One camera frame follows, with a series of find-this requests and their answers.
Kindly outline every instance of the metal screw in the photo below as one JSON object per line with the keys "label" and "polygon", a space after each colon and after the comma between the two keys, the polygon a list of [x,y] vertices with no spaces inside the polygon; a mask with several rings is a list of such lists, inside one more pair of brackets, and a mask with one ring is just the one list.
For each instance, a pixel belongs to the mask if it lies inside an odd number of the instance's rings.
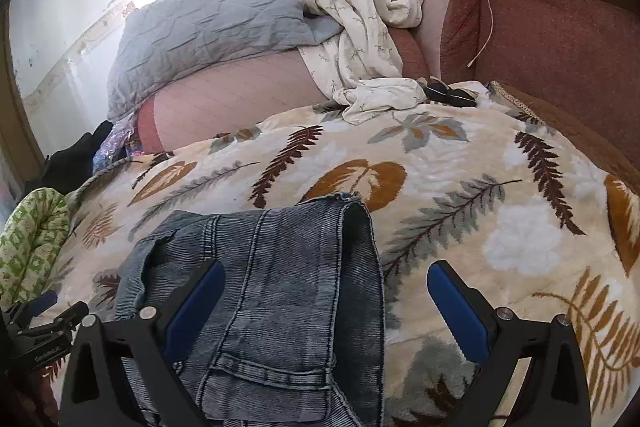
{"label": "metal screw", "polygon": [[82,325],[85,328],[90,328],[94,324],[95,324],[95,315],[85,315],[85,317],[82,319]]}
{"label": "metal screw", "polygon": [[501,306],[500,308],[496,309],[495,314],[498,315],[498,318],[504,321],[510,321],[514,315],[513,310],[505,306]]}
{"label": "metal screw", "polygon": [[571,326],[571,322],[569,322],[569,319],[566,318],[566,315],[561,313],[559,315],[556,315],[556,320],[562,325],[562,326]]}
{"label": "metal screw", "polygon": [[158,310],[156,310],[153,306],[145,306],[140,310],[140,318],[149,320],[154,318],[156,316],[156,313],[158,313]]}

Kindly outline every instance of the green patterned fabric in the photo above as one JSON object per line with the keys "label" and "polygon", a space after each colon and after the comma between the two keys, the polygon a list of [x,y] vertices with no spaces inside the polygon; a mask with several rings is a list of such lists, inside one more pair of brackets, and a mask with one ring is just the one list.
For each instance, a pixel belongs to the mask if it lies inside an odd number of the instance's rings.
{"label": "green patterned fabric", "polygon": [[40,294],[68,234],[62,194],[38,188],[20,202],[0,233],[0,307]]}

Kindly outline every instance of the gray pillow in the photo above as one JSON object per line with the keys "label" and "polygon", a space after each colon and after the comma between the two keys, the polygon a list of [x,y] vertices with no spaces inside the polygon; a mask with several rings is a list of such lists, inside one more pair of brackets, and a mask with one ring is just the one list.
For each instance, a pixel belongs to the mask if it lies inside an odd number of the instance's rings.
{"label": "gray pillow", "polygon": [[127,17],[107,80],[107,118],[123,118],[211,64],[319,44],[341,29],[331,17],[306,16],[300,0],[158,0]]}

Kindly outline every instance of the leaf-patterned blanket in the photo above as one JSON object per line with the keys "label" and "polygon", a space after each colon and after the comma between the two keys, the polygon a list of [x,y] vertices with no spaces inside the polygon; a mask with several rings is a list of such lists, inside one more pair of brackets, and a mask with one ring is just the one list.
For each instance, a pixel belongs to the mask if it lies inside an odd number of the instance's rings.
{"label": "leaf-patterned blanket", "polygon": [[[568,314],[593,425],[609,427],[640,382],[638,197],[497,84],[460,86],[480,92],[478,107],[421,104],[359,126],[305,107],[115,166],[71,197],[48,316],[81,299],[108,318],[118,266],[173,210],[229,213],[357,191],[386,286],[387,425],[439,425],[473,378],[426,290],[430,263],[447,259],[493,306],[542,321]],[[525,370],[518,365],[496,425]]]}

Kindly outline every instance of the jeans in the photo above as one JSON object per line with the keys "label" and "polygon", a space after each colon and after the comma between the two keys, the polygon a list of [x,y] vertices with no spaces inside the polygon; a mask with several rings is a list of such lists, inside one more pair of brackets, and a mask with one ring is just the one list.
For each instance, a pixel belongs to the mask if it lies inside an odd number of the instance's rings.
{"label": "jeans", "polygon": [[[205,416],[230,427],[380,427],[383,287],[360,198],[173,212],[121,267],[116,319],[159,305],[210,257],[225,267],[225,292],[187,359],[174,364]],[[160,425],[132,360],[126,370],[145,418]]]}

